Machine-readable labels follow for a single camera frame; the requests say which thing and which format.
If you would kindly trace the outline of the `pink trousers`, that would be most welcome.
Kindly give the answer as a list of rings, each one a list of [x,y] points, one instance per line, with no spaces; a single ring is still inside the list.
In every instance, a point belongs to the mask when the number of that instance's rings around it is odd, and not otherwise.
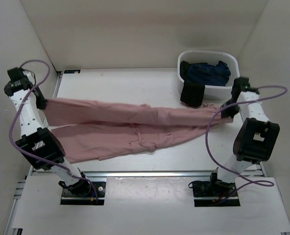
[[[218,114],[216,106],[167,108],[67,98],[50,99],[44,114],[72,164],[172,147],[202,136],[207,127],[233,121]]]

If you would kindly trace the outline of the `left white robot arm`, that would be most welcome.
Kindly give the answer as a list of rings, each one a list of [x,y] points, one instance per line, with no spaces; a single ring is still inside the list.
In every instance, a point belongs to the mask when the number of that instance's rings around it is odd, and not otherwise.
[[[4,92],[20,112],[21,138],[15,141],[16,146],[35,169],[57,174],[62,188],[74,195],[88,196],[91,184],[85,180],[84,173],[71,166],[59,140],[43,126],[39,111],[46,108],[47,100],[30,81],[33,72],[15,67],[7,73],[10,81]]]

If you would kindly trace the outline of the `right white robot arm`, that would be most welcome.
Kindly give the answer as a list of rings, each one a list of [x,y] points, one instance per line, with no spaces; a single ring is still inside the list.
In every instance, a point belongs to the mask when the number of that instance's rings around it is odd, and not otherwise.
[[[218,113],[222,118],[233,118],[241,107],[246,107],[245,119],[232,148],[232,156],[210,176],[208,191],[215,196],[232,194],[237,177],[250,166],[270,159],[280,126],[270,122],[263,114],[258,88],[251,87],[247,77],[233,82],[231,99],[223,104]]]

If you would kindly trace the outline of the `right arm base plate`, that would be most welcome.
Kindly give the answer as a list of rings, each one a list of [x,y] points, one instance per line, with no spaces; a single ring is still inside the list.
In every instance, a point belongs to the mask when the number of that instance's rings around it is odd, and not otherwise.
[[[240,201],[235,192],[236,185],[227,187],[213,185],[209,181],[192,181],[188,187],[193,191],[194,207],[239,207]]]

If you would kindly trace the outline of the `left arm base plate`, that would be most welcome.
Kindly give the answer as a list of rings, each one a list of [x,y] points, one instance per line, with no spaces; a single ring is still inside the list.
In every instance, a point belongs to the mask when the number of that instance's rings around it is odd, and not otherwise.
[[[92,182],[96,192],[91,186],[71,189],[67,187],[64,181],[58,184],[63,189],[61,194],[61,205],[78,205],[78,206],[103,206],[106,194],[106,182]]]

